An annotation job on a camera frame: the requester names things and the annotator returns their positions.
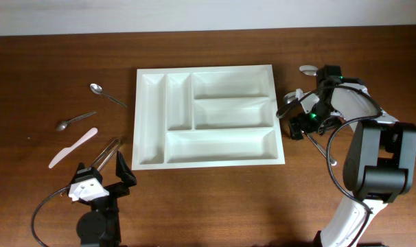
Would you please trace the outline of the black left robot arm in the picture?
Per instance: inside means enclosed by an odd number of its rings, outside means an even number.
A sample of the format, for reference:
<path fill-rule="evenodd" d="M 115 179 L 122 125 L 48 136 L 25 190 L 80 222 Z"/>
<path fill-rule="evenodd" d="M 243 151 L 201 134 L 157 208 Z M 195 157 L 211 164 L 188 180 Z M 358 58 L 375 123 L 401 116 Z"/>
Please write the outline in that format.
<path fill-rule="evenodd" d="M 122 242 L 117 199 L 129 195 L 137 180 L 121 157 L 117 159 L 116 176 L 122 181 L 104 187 L 98 169 L 78 165 L 68 196 L 91 207 L 76 226 L 81 246 L 119 246 Z"/>

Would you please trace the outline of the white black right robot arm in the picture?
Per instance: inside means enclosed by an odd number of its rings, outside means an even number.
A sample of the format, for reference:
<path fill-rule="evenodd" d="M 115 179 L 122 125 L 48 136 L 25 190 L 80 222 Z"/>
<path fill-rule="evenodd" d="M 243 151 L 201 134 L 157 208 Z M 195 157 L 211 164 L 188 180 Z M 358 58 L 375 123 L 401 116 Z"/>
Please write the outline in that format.
<path fill-rule="evenodd" d="M 278 107 L 269 65 L 138 70 L 132 168 L 280 165 L 279 122 L 300 108 L 288 118 L 294 140 L 354 132 L 337 184 L 343 199 L 314 245 L 356 245 L 375 215 L 411 189 L 416 126 L 386 113 L 338 66 L 300 71 L 315 89 L 288 93 Z"/>

